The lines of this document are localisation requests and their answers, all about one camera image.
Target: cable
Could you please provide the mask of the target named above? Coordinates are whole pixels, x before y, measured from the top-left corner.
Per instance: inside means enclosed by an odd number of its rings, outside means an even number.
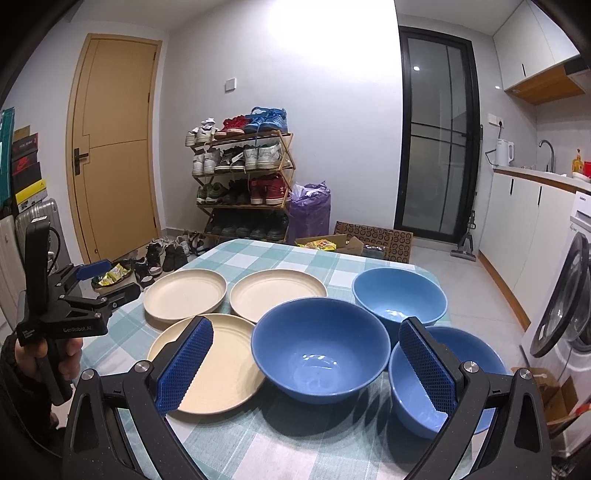
[[[53,257],[53,262],[51,263],[51,266],[47,270],[47,273],[51,273],[53,267],[55,266],[55,264],[57,262],[57,257],[60,256],[60,250],[61,250],[61,238],[60,238],[60,234],[57,233],[57,230],[55,228],[53,228],[52,226],[49,227],[49,230],[51,230],[53,233],[56,234],[56,237],[57,237],[57,252],[56,252],[56,256]]]

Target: baseboard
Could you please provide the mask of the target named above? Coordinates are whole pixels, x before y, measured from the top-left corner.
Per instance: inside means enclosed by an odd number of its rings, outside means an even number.
[[[513,313],[515,313],[515,316],[517,317],[517,320],[519,321],[521,328],[523,328],[523,331],[525,332],[528,329],[528,327],[530,326],[531,322],[530,322],[530,318],[527,316],[525,310],[520,305],[519,300],[517,300],[516,296],[513,295],[513,292],[511,291],[509,286],[505,283],[505,280],[503,280],[501,278],[501,276],[499,275],[499,272],[497,272],[495,270],[495,267],[492,266],[492,264],[489,262],[489,260],[480,251],[478,252],[478,258],[481,261],[482,266],[486,269],[488,274],[491,276],[493,281],[496,283],[496,286],[499,287],[499,290],[501,291],[501,293],[503,294],[503,296],[505,297],[505,299],[509,303],[511,310],[513,310]]]

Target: cardboard box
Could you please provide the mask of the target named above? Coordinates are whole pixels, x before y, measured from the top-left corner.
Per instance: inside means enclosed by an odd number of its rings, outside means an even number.
[[[328,240],[333,242],[337,248],[333,250],[338,254],[357,255],[361,256],[363,253],[363,242],[356,237],[351,238],[347,243],[347,235],[322,235],[322,236],[311,236],[308,238],[297,238],[295,242],[298,245],[305,245],[308,242],[314,242],[316,240]]]

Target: washing machine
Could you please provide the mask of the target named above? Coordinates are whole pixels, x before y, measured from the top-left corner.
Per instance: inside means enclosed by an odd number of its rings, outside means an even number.
[[[550,371],[560,385],[572,378],[578,402],[591,401],[591,196],[576,193],[562,262],[544,308],[521,342],[531,367]],[[579,417],[553,449],[570,456],[591,437],[591,413]]]

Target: faucet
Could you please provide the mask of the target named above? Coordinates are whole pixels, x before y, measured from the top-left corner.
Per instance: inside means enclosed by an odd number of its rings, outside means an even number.
[[[540,148],[542,148],[542,145],[544,145],[545,143],[548,144],[548,146],[550,147],[550,150],[552,151],[552,158],[550,159],[550,171],[552,173],[556,173],[555,169],[556,169],[556,158],[554,157],[554,147],[552,146],[552,144],[550,142],[548,142],[547,140],[542,140],[540,142],[540,144],[538,145]]]

